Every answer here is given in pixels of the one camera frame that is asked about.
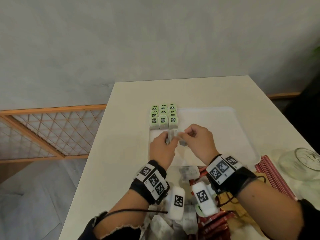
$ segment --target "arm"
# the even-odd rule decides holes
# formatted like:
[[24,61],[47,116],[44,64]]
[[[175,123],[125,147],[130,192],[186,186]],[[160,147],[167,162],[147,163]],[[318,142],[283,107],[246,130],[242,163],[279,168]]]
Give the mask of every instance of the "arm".
[[[156,137],[150,144],[150,160],[155,160],[166,171],[169,168],[173,158],[174,150],[178,146],[178,139],[174,138],[170,145],[166,145],[165,139],[168,133],[163,132]],[[147,210],[149,203],[136,191],[128,190],[128,192],[115,204],[115,206],[109,211],[117,211],[121,209],[145,209]],[[142,226],[145,212],[120,212],[104,218],[93,229],[93,233],[98,239],[104,238],[109,235],[116,228],[121,226]]]
[[[213,135],[207,128],[192,124],[179,136],[206,165],[219,154]],[[247,185],[238,194],[237,199],[271,238],[298,239],[304,225],[298,202],[258,180]]]

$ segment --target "table top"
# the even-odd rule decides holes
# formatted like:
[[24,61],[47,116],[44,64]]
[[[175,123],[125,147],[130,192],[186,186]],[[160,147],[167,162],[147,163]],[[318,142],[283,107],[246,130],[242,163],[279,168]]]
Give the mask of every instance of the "table top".
[[[129,189],[148,160],[146,111],[161,103],[234,108],[258,153],[267,154],[274,163],[285,151],[312,149],[249,76],[115,83],[60,240],[77,239],[91,218],[110,210]],[[279,171],[299,197],[301,182]],[[248,239],[257,239],[252,229],[246,233]]]

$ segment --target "lattice panel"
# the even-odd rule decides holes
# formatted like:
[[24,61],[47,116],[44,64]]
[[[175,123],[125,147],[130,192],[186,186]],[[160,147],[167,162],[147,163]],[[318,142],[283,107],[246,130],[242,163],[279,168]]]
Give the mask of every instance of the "lattice panel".
[[38,144],[0,121],[0,160],[54,157]]
[[15,115],[65,156],[89,154],[104,110]]

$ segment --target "person's right hand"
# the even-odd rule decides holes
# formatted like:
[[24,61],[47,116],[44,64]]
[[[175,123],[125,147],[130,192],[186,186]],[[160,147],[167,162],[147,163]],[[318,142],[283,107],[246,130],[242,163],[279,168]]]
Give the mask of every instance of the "person's right hand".
[[209,165],[212,159],[219,153],[214,144],[212,133],[205,127],[192,124],[178,135],[188,143],[191,151],[205,165]]

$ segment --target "person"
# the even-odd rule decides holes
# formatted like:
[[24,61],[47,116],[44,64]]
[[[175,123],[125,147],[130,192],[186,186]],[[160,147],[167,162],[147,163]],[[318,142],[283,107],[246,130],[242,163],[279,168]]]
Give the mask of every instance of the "person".
[[[160,173],[166,177],[178,145],[174,137],[169,145],[165,139],[167,132],[161,133],[150,144],[150,160],[159,165]],[[219,152],[212,133],[205,127],[190,125],[179,137],[188,143],[189,148],[204,164],[209,165]],[[108,212],[121,209],[145,209],[149,199],[134,187]],[[259,180],[251,180],[236,195],[237,200],[256,221],[261,230],[271,239],[309,239],[318,235],[320,211],[306,200],[295,201]],[[89,239],[139,239],[146,212],[125,211],[106,217],[103,212],[91,219],[79,240]]]

